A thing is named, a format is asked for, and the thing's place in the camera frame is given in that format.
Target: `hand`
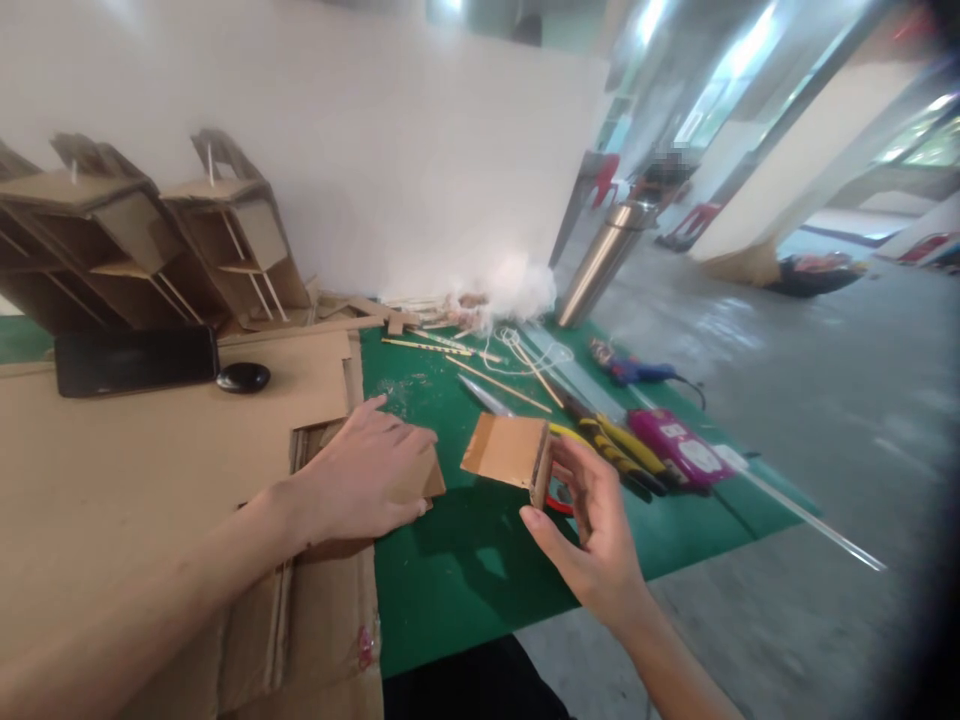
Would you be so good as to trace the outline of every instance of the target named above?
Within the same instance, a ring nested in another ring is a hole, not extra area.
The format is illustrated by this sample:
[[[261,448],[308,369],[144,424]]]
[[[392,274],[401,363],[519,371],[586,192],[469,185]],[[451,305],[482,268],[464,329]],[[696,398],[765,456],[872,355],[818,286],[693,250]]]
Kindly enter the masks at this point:
[[[423,498],[398,504],[387,496],[437,436],[377,412],[386,401],[381,395],[354,410],[330,444],[287,481],[300,550],[323,540],[380,537],[427,511]]]
[[[560,571],[580,603],[623,640],[649,598],[620,495],[620,479],[592,449],[563,437],[553,441],[553,458],[571,471],[567,487],[574,516],[590,528],[574,547],[546,514],[527,505],[520,517],[540,549]]]

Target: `black computer mouse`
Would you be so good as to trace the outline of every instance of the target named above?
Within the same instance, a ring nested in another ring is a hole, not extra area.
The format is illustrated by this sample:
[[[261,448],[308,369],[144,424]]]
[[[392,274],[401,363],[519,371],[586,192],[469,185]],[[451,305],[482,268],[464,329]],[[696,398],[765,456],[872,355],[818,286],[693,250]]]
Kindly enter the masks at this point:
[[[217,375],[217,385],[226,392],[249,395],[260,392],[270,382],[270,370],[259,363],[233,363]]]

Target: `white board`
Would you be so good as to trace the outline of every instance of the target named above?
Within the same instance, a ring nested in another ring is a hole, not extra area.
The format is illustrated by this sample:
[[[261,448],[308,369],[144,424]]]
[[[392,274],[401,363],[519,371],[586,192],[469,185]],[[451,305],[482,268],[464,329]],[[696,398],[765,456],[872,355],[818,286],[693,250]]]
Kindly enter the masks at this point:
[[[607,64],[308,0],[15,0],[0,137],[47,169],[57,131],[161,188],[227,131],[273,184],[304,277],[402,296],[546,262]]]

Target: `green cutting mat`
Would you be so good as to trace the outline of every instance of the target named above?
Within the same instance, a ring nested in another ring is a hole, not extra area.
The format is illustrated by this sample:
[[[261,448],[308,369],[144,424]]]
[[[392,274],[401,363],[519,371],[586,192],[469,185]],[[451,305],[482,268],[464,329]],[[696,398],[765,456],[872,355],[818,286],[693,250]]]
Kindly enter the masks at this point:
[[[53,347],[53,338],[23,315],[0,317],[0,365],[43,360]]]
[[[590,358],[588,343],[597,333],[595,328],[549,329],[621,405],[636,407],[633,396],[610,384]],[[436,431],[437,453],[447,484],[447,494],[436,499],[426,516],[377,542],[381,667],[384,677],[390,677],[570,610],[577,602],[520,520],[518,511],[528,500],[527,494],[460,470],[482,411],[457,380],[457,374],[463,371],[441,353],[388,345],[380,338],[378,329],[362,333],[364,392],[367,397],[387,393],[388,411]],[[478,343],[470,338],[466,342]],[[502,345],[494,345],[492,352],[504,356],[509,353]],[[491,375],[478,358],[458,359]],[[504,369],[520,370],[521,366],[513,361]],[[535,378],[497,377],[552,406]],[[535,407],[474,379],[518,414],[543,415]],[[668,386],[651,387],[649,392],[645,388],[645,392],[704,439],[744,449]],[[550,419],[569,425],[559,411]],[[753,461],[752,467],[781,492],[816,510],[762,462]],[[712,498],[657,498],[647,505],[625,490],[624,499],[648,580],[799,522],[741,478],[724,481]],[[572,521],[550,512],[575,540]]]

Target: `fingernail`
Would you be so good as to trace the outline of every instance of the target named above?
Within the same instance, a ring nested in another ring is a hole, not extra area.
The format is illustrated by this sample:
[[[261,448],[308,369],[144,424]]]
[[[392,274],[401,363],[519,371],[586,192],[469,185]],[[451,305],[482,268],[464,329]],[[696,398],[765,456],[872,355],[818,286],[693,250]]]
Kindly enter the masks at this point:
[[[543,521],[543,513],[533,505],[524,505],[520,508],[520,518],[529,528],[537,527]]]

